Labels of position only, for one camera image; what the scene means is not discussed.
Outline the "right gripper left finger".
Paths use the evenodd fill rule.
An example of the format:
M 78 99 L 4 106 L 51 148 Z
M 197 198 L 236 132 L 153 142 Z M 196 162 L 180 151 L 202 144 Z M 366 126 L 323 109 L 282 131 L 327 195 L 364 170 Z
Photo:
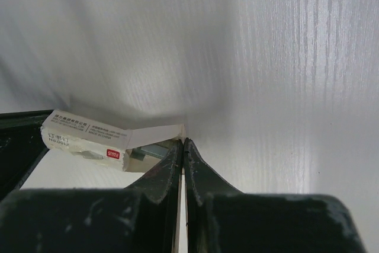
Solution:
M 177 252 L 183 144 L 125 188 L 30 189 L 1 202 L 2 252 Z

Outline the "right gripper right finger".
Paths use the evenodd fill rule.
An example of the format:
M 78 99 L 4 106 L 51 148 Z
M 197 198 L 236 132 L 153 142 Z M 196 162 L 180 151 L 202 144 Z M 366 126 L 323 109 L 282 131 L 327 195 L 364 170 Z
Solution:
M 333 196 L 243 193 L 191 139 L 183 163 L 189 252 L 365 252 L 349 210 Z

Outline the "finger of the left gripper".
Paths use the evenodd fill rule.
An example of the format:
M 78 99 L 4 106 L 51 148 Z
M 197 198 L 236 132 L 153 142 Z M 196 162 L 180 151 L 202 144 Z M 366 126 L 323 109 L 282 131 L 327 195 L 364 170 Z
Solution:
M 1 199 L 18 190 L 47 153 L 40 127 L 52 110 L 1 114 Z

